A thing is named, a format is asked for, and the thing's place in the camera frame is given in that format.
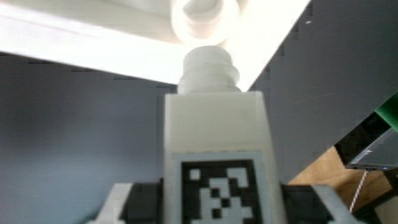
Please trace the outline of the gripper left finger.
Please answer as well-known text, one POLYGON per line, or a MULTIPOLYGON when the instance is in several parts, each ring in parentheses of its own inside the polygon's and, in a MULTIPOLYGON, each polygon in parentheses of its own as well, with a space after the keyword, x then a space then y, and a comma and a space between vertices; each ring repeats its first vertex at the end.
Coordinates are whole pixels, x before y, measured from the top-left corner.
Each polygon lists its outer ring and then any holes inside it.
POLYGON ((161 184, 118 183, 88 224, 162 224, 161 184))

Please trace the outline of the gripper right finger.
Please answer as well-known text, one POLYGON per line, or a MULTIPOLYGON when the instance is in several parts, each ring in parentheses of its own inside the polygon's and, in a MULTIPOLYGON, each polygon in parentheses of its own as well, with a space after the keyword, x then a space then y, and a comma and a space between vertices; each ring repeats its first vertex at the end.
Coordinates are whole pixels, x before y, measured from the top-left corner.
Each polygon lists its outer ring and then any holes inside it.
POLYGON ((283 201, 288 224, 367 224, 328 185, 285 185, 283 201))

